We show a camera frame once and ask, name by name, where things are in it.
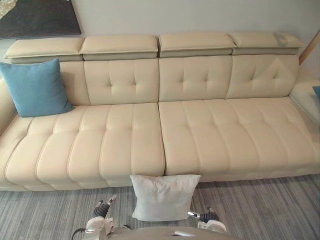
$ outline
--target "painting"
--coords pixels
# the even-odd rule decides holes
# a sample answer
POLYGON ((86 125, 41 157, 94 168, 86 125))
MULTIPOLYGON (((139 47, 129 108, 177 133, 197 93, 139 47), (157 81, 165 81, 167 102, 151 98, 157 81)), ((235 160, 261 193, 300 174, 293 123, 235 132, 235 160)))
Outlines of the painting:
POLYGON ((71 0, 0 0, 0 39, 79 34, 71 0))

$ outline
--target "adjustable headrest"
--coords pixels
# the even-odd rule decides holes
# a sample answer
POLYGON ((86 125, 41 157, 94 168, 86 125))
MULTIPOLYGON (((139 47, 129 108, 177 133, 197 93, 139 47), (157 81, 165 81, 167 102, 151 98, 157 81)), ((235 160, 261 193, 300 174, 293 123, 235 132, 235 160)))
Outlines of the adjustable headrest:
POLYGON ((13 64, 41 63, 53 58, 64 61, 82 61, 81 37, 51 37, 15 41, 4 58, 13 64))
POLYGON ((236 44, 232 55, 289 54, 295 55, 304 43, 286 32, 231 32, 236 44))
POLYGON ((235 47, 224 32, 179 32, 159 36, 160 58, 230 55, 235 47))
POLYGON ((87 61, 154 59, 158 45, 153 35, 88 36, 80 53, 87 61))

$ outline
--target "sofa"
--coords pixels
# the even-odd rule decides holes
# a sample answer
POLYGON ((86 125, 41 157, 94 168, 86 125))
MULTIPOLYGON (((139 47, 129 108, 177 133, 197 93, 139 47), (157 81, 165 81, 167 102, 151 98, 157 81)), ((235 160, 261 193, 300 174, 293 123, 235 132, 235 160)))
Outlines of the sofa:
POLYGON ((74 110, 20 117, 0 80, 0 190, 131 186, 320 172, 318 79, 281 32, 18 40, 11 63, 60 59, 74 110))

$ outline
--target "gray carpet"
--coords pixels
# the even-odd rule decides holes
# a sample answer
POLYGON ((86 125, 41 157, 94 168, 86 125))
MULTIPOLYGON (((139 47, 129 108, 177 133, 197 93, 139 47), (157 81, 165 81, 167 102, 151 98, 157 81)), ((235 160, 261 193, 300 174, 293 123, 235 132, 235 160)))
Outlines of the gray carpet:
MULTIPOLYGON (((195 219, 141 222, 131 218, 132 187, 77 191, 0 192, 0 240, 69 240, 91 218, 97 201, 113 194, 109 211, 115 225, 132 228, 192 226, 195 219)), ((250 181, 200 183, 191 209, 210 205, 228 232, 247 240, 317 240, 320 238, 320 174, 250 181)), ((80 240, 78 233, 75 239, 80 240)))

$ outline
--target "wall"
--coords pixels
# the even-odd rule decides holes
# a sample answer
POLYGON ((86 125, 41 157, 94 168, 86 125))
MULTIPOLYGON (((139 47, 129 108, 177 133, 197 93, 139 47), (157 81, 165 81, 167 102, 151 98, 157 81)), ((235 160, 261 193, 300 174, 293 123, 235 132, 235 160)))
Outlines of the wall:
MULTIPOLYGON (((306 44, 320 29, 319 0, 72 0, 83 36, 184 31, 283 31, 306 44)), ((2 57, 12 40, 0 40, 2 57)), ((320 77, 320 46, 305 64, 320 77)))

